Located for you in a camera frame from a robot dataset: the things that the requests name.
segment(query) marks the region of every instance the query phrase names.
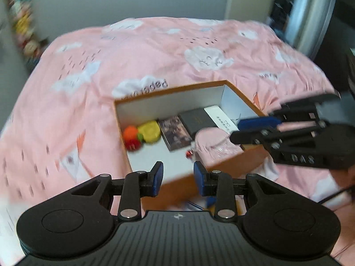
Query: metal screw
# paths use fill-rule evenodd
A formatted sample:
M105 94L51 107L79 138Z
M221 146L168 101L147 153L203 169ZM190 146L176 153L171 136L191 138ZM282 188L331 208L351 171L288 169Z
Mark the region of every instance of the metal screw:
M327 126L327 124L324 121L319 121L318 124L321 128L325 128Z
M124 209L121 211L120 215L125 218L133 218L138 215L138 212L134 209Z
M219 210L217 215L221 218L230 219L235 216L235 212L229 209Z
M274 149L278 149L278 148L280 148L280 144L277 142L274 142L271 144L271 147L273 147Z

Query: pink bedding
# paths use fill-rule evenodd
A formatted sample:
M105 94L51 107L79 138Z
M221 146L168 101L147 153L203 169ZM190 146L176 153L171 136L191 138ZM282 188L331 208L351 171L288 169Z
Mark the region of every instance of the pink bedding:
M115 99L224 79L264 112L306 91L333 91L308 58L256 22L127 19L56 39L0 135L0 264L23 255L15 224L25 209L98 174L130 171ZM339 188L328 170L269 170L314 200Z

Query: pink purse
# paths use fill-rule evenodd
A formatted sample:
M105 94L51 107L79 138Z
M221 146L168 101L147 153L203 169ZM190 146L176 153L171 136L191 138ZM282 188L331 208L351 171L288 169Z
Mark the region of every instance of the pink purse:
M229 140L229 134L217 127L204 128L195 136L195 159L205 167L227 160L243 150Z

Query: yellow toy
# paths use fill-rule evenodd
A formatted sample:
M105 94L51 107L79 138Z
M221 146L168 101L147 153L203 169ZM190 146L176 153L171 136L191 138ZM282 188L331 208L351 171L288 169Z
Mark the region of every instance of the yellow toy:
M157 121L149 121L138 127L138 132L143 135L146 143L155 143L160 138L160 128Z

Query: bed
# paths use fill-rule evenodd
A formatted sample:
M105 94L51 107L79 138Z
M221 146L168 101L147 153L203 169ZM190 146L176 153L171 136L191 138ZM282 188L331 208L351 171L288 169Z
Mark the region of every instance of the bed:
M115 99L213 80L229 80L265 113L305 92L334 91L308 58L252 21L126 19L57 38L0 135L0 264L23 256L15 224L27 208L103 172L130 171ZM315 201L339 189L328 170L272 161L262 170ZM352 247L341 242L339 259Z

